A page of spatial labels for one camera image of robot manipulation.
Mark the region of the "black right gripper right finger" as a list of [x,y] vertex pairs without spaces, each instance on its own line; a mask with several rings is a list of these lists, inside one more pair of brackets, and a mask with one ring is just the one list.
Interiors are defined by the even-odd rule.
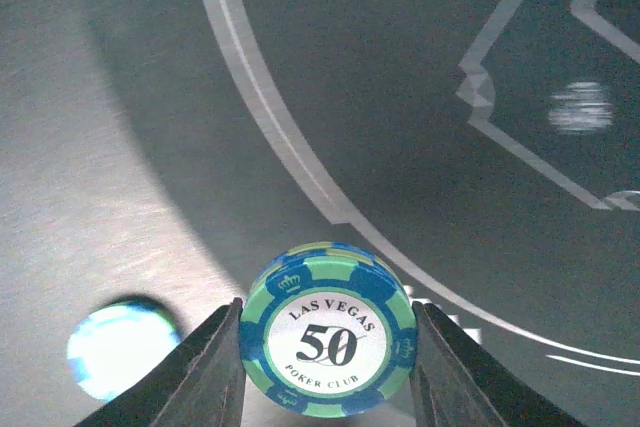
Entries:
[[418,426],[580,426],[515,377],[437,306],[415,301],[410,374]]

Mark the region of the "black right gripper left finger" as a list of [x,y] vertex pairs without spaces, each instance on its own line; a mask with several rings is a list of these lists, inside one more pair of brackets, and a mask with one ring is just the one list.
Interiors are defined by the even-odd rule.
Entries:
[[80,426],[239,426],[242,300],[220,306],[149,374]]

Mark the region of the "green chip seat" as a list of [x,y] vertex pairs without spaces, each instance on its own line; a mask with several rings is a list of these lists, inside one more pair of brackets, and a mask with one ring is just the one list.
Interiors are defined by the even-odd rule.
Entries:
[[185,338],[169,307],[145,295],[120,296],[91,311],[69,336],[66,355],[76,384],[109,402],[132,387]]

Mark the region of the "green poker chip stack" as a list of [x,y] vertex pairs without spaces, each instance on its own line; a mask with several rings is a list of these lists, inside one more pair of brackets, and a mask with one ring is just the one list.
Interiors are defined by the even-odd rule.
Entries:
[[417,321],[400,279],[377,255],[321,241],[273,259],[239,324],[247,375],[269,399],[319,418],[365,412],[406,382]]

